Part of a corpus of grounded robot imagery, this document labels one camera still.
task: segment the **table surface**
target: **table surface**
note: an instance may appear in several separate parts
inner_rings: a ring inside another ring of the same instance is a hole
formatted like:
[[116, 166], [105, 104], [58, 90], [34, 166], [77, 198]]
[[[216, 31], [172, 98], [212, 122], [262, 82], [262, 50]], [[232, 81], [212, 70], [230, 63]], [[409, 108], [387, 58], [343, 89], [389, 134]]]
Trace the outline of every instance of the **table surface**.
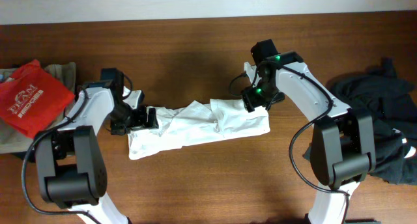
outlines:
[[[231, 99], [229, 82], [245, 61], [252, 62], [250, 48], [268, 38], [279, 51], [301, 54], [323, 84], [363, 73], [384, 56], [394, 58], [400, 77], [417, 82], [417, 12], [0, 26], [0, 64], [74, 61], [79, 83], [98, 80], [101, 68], [117, 67], [144, 91], [144, 103], [178, 108], [193, 100]], [[308, 213], [315, 197], [293, 171], [287, 153], [306, 121], [286, 99], [272, 107], [268, 134], [136, 161], [128, 158], [126, 136], [101, 130], [108, 193], [134, 223], [288, 223]], [[316, 182], [302, 159], [310, 141], [311, 129], [300, 136], [294, 153], [301, 171]], [[1, 223], [81, 223], [74, 216], [32, 211], [22, 195], [21, 166], [18, 158], [0, 155]], [[35, 165], [28, 167], [27, 181], [34, 202], [56, 210], [40, 198]], [[352, 196], [348, 218], [415, 223], [416, 210], [417, 187], [368, 176]]]

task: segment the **white cloth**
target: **white cloth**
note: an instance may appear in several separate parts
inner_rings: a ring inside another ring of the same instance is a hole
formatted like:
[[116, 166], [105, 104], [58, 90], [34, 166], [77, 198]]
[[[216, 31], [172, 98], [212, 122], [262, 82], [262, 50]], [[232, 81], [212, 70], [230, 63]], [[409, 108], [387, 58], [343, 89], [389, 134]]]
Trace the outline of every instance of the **white cloth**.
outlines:
[[159, 128], [128, 134], [129, 158], [137, 160], [163, 150], [268, 133], [268, 111], [248, 113], [242, 100], [192, 102], [182, 109], [155, 107]]

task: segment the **red fabric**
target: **red fabric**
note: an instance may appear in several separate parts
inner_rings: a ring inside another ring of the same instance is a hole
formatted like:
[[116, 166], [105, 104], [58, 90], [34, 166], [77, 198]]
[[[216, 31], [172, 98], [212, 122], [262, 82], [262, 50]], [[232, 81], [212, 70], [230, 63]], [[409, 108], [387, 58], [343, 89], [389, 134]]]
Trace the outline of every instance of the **red fabric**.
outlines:
[[73, 99], [61, 82], [46, 73], [37, 60], [18, 68], [14, 80], [0, 83], [0, 117], [13, 128], [34, 138]]

